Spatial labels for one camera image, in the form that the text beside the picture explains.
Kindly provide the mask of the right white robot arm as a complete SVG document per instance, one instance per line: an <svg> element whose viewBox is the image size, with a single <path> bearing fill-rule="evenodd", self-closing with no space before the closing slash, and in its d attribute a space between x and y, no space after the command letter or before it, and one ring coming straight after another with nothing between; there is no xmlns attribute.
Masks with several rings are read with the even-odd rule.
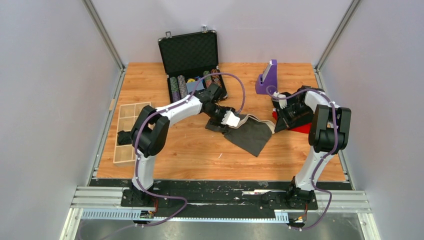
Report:
<svg viewBox="0 0 424 240"><path fill-rule="evenodd" d="M302 86L295 93L280 93L267 87L276 112L274 131L293 130L310 124L310 150L301 170L293 177L285 204L300 209L310 204L325 166L348 144L352 111L330 100L320 88Z"/></svg>

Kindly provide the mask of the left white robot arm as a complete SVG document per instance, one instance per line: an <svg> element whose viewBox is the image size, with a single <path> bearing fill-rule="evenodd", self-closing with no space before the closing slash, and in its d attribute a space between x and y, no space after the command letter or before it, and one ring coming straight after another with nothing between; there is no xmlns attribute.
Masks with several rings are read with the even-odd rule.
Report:
<svg viewBox="0 0 424 240"><path fill-rule="evenodd" d="M135 169L130 189L134 193L135 202L140 206L149 206L153 201L150 189L154 185L155 161L165 146L170 127L201 113L209 116L206 127L211 131L224 132L240 123L240 117L233 107L218 104L222 93L223 89L213 83L208 88L195 90L169 105L158 108L148 105L141 110L130 131L135 153Z"/></svg>

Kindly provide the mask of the grey underwear white waistband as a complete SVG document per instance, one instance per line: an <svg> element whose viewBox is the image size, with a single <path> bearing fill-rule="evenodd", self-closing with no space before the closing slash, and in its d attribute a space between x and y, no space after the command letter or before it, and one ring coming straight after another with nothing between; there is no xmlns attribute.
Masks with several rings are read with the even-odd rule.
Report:
<svg viewBox="0 0 424 240"><path fill-rule="evenodd" d="M236 116L240 118L236 128L228 126L228 130L210 131L221 133L230 143L258 157L275 133L276 125L270 120L260 120L252 114Z"/></svg>

